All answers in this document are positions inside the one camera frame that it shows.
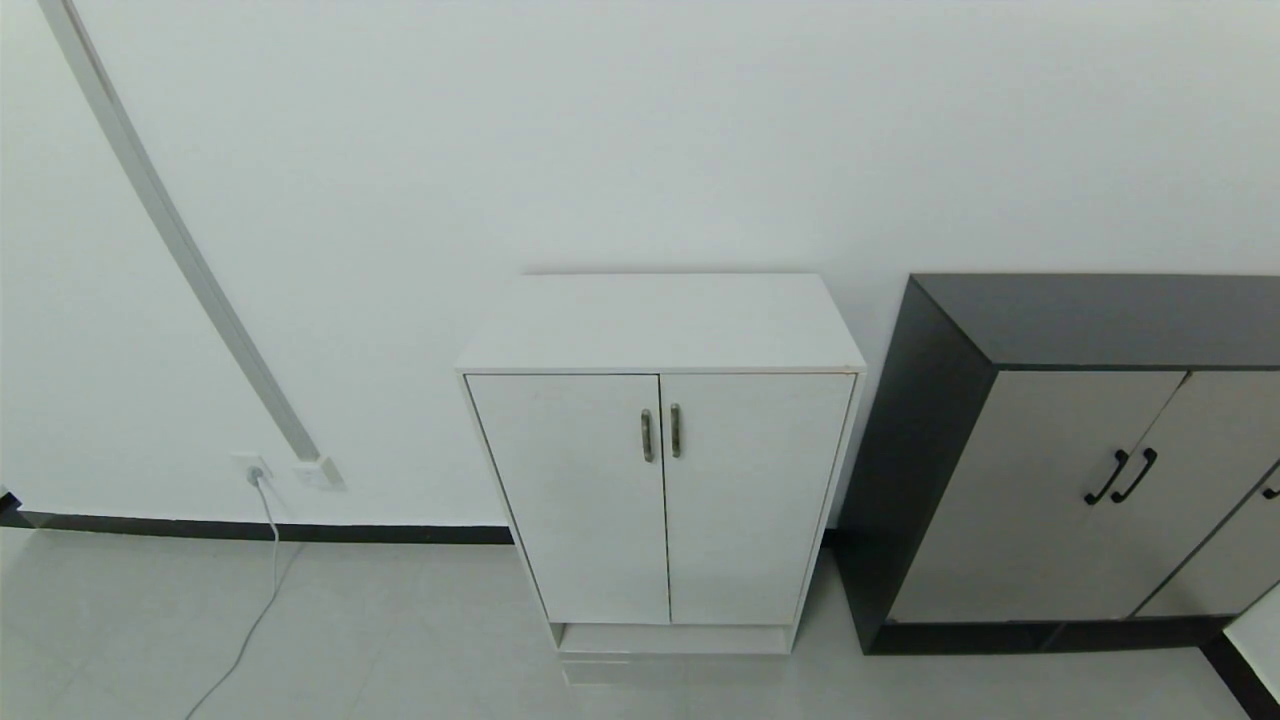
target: double door cabinet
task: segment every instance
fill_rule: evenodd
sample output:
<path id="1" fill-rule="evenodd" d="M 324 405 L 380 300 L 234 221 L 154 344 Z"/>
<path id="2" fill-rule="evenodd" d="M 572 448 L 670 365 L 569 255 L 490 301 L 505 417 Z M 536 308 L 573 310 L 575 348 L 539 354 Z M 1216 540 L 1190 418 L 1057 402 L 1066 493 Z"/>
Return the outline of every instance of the double door cabinet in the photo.
<path id="1" fill-rule="evenodd" d="M 837 548 L 870 652 L 1197 644 L 1280 580 L 1280 282 L 913 277 Z"/>
<path id="2" fill-rule="evenodd" d="M 817 277 L 521 278 L 458 365 L 559 650 L 790 651 L 861 372 Z"/>

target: black handle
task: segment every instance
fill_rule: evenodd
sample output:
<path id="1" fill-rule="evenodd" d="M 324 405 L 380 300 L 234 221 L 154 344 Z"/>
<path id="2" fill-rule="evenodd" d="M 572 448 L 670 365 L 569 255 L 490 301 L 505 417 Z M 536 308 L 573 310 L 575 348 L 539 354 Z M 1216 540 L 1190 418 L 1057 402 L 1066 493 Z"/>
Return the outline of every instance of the black handle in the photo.
<path id="1" fill-rule="evenodd" d="M 1160 457 L 1160 455 L 1157 455 L 1156 451 L 1151 447 L 1143 450 L 1142 456 L 1147 459 L 1147 464 L 1142 466 L 1142 471 L 1138 473 L 1137 478 L 1134 478 L 1133 484 L 1129 486 L 1129 489 L 1124 492 L 1111 493 L 1111 502 L 1124 502 L 1129 500 L 1129 496 L 1133 495 L 1133 491 L 1138 489 L 1138 483 L 1140 483 L 1142 479 L 1147 477 L 1147 473 L 1149 473 L 1151 469 L 1156 466 L 1156 457 Z"/>
<path id="2" fill-rule="evenodd" d="M 1088 502 L 1089 505 L 1097 505 L 1100 500 L 1107 496 L 1107 491 L 1111 489 L 1111 483 L 1116 482 L 1116 478 L 1120 477 L 1120 473 L 1124 471 L 1124 466 L 1129 462 L 1129 454 L 1123 450 L 1117 450 L 1116 462 L 1119 462 L 1119 465 L 1116 465 L 1116 470 L 1111 473 L 1111 477 L 1107 478 L 1107 484 L 1102 486 L 1102 489 L 1098 491 L 1098 495 L 1093 495 L 1092 492 L 1085 495 L 1084 502 Z"/>

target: cabinet top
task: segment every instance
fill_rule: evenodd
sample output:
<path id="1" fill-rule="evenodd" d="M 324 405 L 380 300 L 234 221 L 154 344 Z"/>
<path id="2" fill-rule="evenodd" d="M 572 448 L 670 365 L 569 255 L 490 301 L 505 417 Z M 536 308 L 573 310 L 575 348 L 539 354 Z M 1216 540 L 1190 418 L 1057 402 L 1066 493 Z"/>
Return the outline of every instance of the cabinet top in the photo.
<path id="1" fill-rule="evenodd" d="M 1280 369 L 1280 278 L 922 274 L 911 282 L 996 365 Z"/>
<path id="2" fill-rule="evenodd" d="M 462 373 L 858 373 L 814 274 L 525 275 L 458 359 Z"/>

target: tiled floor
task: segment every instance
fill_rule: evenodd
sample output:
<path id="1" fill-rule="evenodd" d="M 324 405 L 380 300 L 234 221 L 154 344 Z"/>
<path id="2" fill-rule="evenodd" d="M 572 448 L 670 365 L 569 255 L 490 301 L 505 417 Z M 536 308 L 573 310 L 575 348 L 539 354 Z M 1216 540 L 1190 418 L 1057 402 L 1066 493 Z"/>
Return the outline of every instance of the tiled floor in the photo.
<path id="1" fill-rule="evenodd" d="M 0 530 L 3 712 L 180 719 L 270 592 L 261 542 Z M 562 664 L 512 547 L 284 544 L 239 670 L 197 717 L 1213 717 L 1194 650 L 863 657 L 828 559 L 787 659 Z"/>

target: gray cabinet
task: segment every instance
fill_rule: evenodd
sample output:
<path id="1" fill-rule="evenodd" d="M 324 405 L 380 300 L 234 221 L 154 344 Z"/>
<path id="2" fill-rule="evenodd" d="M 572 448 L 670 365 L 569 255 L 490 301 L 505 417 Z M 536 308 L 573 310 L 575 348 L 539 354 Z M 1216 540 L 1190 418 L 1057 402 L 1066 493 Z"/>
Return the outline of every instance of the gray cabinet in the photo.
<path id="1" fill-rule="evenodd" d="M 1280 580 L 1276 328 L 1280 278 L 913 275 L 835 543 L 863 648 L 1216 635 Z"/>

